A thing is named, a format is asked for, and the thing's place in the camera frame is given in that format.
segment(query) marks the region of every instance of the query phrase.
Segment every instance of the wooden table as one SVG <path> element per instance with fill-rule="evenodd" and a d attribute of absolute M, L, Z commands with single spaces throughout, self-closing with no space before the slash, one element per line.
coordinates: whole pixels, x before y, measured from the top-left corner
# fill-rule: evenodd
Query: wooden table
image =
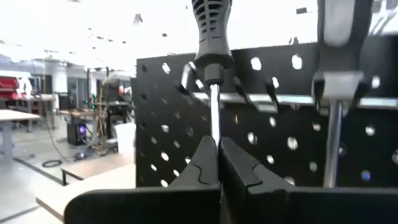
<path fill-rule="evenodd" d="M 6 162 L 12 161 L 12 122 L 40 119 L 39 115 L 13 110 L 0 110 L 0 126 L 2 127 L 2 151 Z"/>
<path fill-rule="evenodd" d="M 136 165 L 129 164 L 95 175 L 65 187 L 43 189 L 37 194 L 36 202 L 63 222 L 63 212 L 76 196 L 96 189 L 133 189 L 136 187 Z"/>
<path fill-rule="evenodd" d="M 72 115 L 72 116 L 76 116 L 76 117 L 82 117 L 82 116 L 94 116 L 95 112 L 94 110 L 83 110 L 83 111 L 78 111 L 78 110 L 59 110 L 58 111 L 59 115 Z"/>
<path fill-rule="evenodd" d="M 72 165 L 61 167 L 62 183 L 67 185 L 67 175 L 78 180 L 84 180 L 89 177 L 105 173 L 119 167 L 126 166 L 134 160 L 132 154 L 115 153 L 97 159 L 77 162 Z"/>

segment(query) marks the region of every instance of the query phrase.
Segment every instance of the computer tower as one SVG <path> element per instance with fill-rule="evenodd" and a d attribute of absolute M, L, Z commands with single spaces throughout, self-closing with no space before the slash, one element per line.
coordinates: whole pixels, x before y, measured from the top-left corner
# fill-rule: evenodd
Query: computer tower
<path fill-rule="evenodd" d="M 68 143 L 74 146 L 86 144 L 86 126 L 84 124 L 70 123 L 67 125 Z"/>

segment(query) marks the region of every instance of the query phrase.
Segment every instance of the screwdriver shaft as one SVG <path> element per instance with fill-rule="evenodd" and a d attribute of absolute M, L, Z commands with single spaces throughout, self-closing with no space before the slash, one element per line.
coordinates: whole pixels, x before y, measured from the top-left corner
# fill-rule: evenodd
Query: screwdriver shaft
<path fill-rule="evenodd" d="M 220 143 L 220 86 L 210 85 L 211 137 L 213 137 L 218 152 Z"/>

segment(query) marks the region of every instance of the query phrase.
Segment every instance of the metal shaft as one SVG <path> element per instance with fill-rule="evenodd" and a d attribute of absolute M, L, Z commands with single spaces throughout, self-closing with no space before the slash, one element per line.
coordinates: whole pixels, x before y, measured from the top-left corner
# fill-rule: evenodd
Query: metal shaft
<path fill-rule="evenodd" d="M 328 140 L 326 142 L 326 165 L 323 187 L 332 188 L 336 185 L 338 154 L 340 148 L 341 122 L 343 119 L 343 103 L 335 100 L 330 103 Z"/>
<path fill-rule="evenodd" d="M 220 86 L 210 85 L 210 112 L 211 112 L 211 137 L 213 137 L 217 149 L 220 143 Z"/>

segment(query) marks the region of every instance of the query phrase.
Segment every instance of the pegboard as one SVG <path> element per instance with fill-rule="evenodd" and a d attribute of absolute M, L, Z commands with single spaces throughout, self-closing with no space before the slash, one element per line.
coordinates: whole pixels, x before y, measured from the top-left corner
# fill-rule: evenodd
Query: pegboard
<path fill-rule="evenodd" d="M 398 96 L 397 48 L 393 36 L 370 37 L 362 68 L 377 85 L 366 97 Z M 292 57 L 302 66 L 292 66 Z M 210 109 L 181 95 L 183 66 L 195 54 L 144 58 L 137 61 L 136 162 L 137 186 L 166 186 L 181 173 L 203 135 L 210 134 Z M 316 70 L 317 44 L 286 45 L 233 51 L 234 67 L 225 72 L 222 92 L 235 92 L 237 75 L 247 93 L 264 93 L 262 79 L 277 79 L 277 95 L 310 95 Z M 254 70 L 257 57 L 261 69 Z M 189 90 L 199 89 L 190 83 Z M 249 105 L 221 110 L 221 135 L 232 138 L 268 169 L 297 186 L 321 187 L 325 166 L 328 117 L 310 106 L 290 105 L 279 114 L 261 113 Z M 344 118 L 339 187 L 398 186 L 398 116 L 395 110 L 353 110 Z"/>

